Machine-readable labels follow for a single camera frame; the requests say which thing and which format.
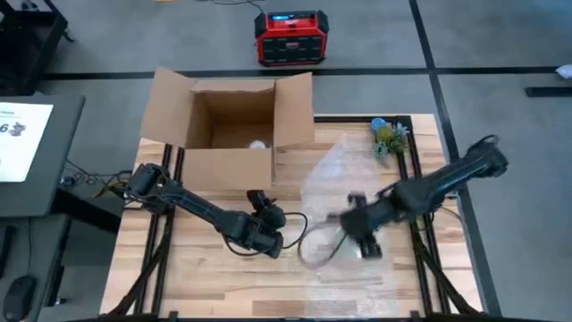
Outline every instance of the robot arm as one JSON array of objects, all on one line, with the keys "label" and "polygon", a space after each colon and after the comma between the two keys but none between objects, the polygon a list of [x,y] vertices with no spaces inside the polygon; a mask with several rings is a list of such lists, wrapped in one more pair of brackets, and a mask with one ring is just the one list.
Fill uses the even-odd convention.
[{"label": "robot arm", "polygon": [[378,193],[379,199],[367,205],[356,200],[354,208],[340,214],[341,227],[360,245],[362,257],[381,257],[373,233],[389,222],[414,221],[418,216],[438,208],[448,192],[473,178],[497,177],[507,170],[509,162],[496,148],[497,138],[487,136],[469,148],[459,161],[423,176],[391,186]]},{"label": "robot arm", "polygon": [[243,211],[223,210],[169,179],[161,166],[146,164],[133,174],[125,193],[128,199],[142,202],[143,208],[153,213],[180,207],[213,225],[226,242],[271,258],[280,255],[283,238],[277,229],[285,224],[284,214],[262,191],[248,192],[248,198],[257,208],[253,216]]}]

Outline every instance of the wooden tabletop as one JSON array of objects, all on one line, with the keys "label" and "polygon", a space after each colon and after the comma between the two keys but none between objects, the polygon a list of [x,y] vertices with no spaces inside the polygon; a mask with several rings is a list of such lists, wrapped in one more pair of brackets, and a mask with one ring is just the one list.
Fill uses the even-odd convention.
[{"label": "wooden tabletop", "polygon": [[[430,173],[444,165],[436,122],[432,114],[411,118],[423,172]],[[371,140],[367,123],[317,123],[315,142],[278,149],[276,177],[267,194],[285,211],[306,213],[311,226],[322,223],[329,212],[348,207],[350,191],[373,195],[400,178],[391,159],[381,165],[371,158]],[[163,143],[141,140],[136,165],[160,164],[163,148]],[[244,191],[194,192],[222,208],[252,211]],[[433,223],[443,270],[468,302],[481,309],[456,203],[446,201],[444,207]],[[149,221],[145,211],[123,213],[102,312],[112,309],[139,275]],[[302,225],[301,219],[289,216],[282,229],[285,243],[298,237]],[[304,242],[303,253],[309,260],[323,256],[322,243],[334,234],[334,228],[316,232]],[[212,226],[178,209],[161,316],[171,310],[185,318],[405,317],[411,310],[422,311],[407,225],[384,227],[376,237],[383,259],[358,259],[346,241],[330,264],[313,270],[300,264],[296,247],[283,250],[278,259],[237,257]],[[145,312],[150,310],[154,281],[153,276]]]}]

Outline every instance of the red power station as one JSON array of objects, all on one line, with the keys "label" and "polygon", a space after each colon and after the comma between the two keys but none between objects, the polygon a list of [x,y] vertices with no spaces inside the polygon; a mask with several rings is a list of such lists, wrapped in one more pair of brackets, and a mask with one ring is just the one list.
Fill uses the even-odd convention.
[{"label": "red power station", "polygon": [[258,62],[264,66],[319,64],[325,58],[330,27],[321,10],[260,13],[254,23]]}]

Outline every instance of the white object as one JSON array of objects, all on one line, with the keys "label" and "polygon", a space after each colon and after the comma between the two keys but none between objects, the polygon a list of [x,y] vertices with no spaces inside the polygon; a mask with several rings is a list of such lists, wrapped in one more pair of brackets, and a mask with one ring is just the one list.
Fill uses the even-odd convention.
[{"label": "white object", "polygon": [[250,143],[249,148],[266,148],[266,145],[263,141],[255,140]]},{"label": "white object", "polygon": [[26,180],[53,107],[0,103],[0,182]]},{"label": "white object", "polygon": [[572,79],[572,64],[560,66],[556,72],[565,79]]}]

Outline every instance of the cardboard box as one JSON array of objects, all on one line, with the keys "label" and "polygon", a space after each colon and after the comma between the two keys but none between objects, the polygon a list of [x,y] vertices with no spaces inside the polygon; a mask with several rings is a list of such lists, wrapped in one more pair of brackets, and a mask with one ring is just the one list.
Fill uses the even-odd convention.
[{"label": "cardboard box", "polygon": [[[270,188],[274,149],[314,140],[312,74],[193,80],[159,68],[141,136],[186,149],[188,189]],[[271,148],[248,148],[253,140]]]}]

